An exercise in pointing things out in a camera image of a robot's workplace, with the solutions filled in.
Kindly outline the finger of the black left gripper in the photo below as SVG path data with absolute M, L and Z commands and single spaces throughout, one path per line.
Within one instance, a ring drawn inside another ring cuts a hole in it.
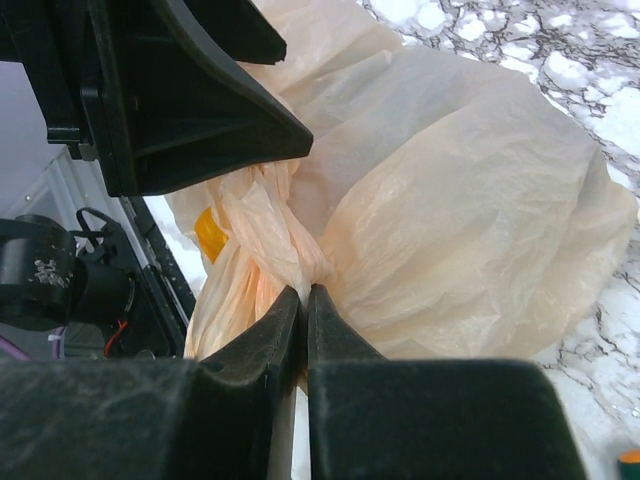
M 166 1 L 164 23 L 197 63 L 274 65 L 286 57 L 285 40 L 251 1 Z

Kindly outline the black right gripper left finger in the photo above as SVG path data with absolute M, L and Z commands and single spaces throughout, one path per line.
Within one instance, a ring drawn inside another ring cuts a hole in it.
M 209 358 L 1 365 L 5 479 L 287 479 L 300 301 Z

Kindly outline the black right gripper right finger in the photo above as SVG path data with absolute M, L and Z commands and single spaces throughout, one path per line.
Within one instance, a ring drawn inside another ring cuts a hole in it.
M 519 360 L 390 360 L 308 302 L 311 474 L 316 479 L 582 479 L 551 382 Z

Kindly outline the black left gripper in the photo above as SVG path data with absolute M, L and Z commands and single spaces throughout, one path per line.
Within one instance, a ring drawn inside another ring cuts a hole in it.
M 24 67 L 47 142 L 98 159 L 113 197 L 306 156 L 312 133 L 249 63 L 192 60 L 164 23 L 165 2 L 1 3 L 1 59 Z

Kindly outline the translucent orange plastic bag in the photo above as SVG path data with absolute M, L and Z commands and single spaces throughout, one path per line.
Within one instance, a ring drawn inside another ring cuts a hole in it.
M 637 215 L 600 147 L 516 71 L 406 46 L 352 1 L 261 1 L 286 59 L 250 75 L 313 133 L 298 160 L 168 196 L 225 234 L 187 329 L 204 359 L 284 287 L 328 289 L 391 358 L 528 357 L 585 317 Z

